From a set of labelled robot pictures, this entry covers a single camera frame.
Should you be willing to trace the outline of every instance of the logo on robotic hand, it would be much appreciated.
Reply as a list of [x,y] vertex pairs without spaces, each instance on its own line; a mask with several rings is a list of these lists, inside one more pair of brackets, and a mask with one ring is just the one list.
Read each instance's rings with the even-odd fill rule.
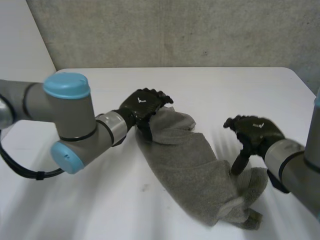
[[261,128],[265,125],[265,123],[263,122],[262,124],[252,124],[252,126],[256,127],[256,128]]
[[138,103],[146,103],[147,100],[140,100],[140,98],[138,97]]

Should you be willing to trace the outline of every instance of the robotic arm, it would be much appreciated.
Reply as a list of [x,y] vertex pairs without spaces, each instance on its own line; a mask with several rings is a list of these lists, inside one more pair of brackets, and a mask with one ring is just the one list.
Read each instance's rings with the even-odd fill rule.
[[231,173],[239,175],[251,155],[263,158],[272,185],[291,192],[320,221],[320,94],[315,101],[306,147],[287,139],[269,119],[256,116],[228,118],[225,128],[243,144]]
[[6,163],[19,175],[43,180],[75,174],[110,147],[123,142],[134,125],[152,139],[150,117],[167,103],[163,92],[137,90],[117,110],[94,115],[87,78],[79,73],[56,73],[44,83],[0,80],[0,130],[19,120],[55,123],[60,140],[51,156],[60,166],[53,172],[34,172],[18,165],[0,148]]

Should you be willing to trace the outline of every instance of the gray towel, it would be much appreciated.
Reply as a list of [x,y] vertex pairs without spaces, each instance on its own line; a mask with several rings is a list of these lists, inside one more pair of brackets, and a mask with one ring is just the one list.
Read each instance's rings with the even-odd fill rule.
[[191,131],[195,125],[191,116],[163,107],[150,120],[152,142],[137,130],[150,168],[181,208],[202,223],[214,226],[221,219],[258,229],[262,215],[249,207],[266,188],[266,169],[231,175],[230,164],[216,159],[204,135]]

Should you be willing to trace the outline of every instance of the light blue joint cap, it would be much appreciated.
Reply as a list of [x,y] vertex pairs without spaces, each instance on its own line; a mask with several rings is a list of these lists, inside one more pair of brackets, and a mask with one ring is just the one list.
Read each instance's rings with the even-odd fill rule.
[[314,100],[314,105],[317,107],[317,108],[320,108],[320,88],[318,90],[318,94],[316,95],[316,98]]
[[43,90],[58,99],[83,99],[90,94],[88,79],[75,72],[60,72],[49,76]]
[[69,147],[56,142],[51,147],[51,156],[58,166],[68,174],[75,174],[85,168],[81,159]]

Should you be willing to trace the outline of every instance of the gray wall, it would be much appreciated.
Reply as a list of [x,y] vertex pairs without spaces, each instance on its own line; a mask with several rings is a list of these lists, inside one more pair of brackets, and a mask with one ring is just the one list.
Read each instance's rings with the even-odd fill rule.
[[57,70],[287,67],[320,86],[319,0],[27,0]]

